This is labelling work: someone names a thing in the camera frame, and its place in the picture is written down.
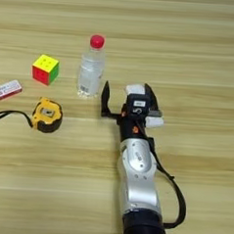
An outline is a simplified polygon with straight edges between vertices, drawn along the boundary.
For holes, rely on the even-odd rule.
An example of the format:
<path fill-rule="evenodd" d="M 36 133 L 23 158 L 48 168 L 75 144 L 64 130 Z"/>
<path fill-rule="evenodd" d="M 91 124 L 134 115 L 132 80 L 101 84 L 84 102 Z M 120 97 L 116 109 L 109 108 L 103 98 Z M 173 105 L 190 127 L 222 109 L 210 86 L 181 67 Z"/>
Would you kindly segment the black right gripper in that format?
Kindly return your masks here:
<path fill-rule="evenodd" d="M 122 105 L 121 113 L 112 113 L 108 107 L 110 101 L 110 83 L 106 82 L 102 92 L 101 115 L 102 117 L 113 118 L 117 121 L 120 130 L 120 141 L 126 139 L 144 139 L 148 142 L 150 137 L 146 134 L 146 127 L 159 127 L 164 123 L 163 112 L 159 110 L 158 100 L 153 89 L 147 83 L 144 85 L 146 93 L 150 98 L 150 109 L 140 114 L 133 113 L 126 104 Z"/>

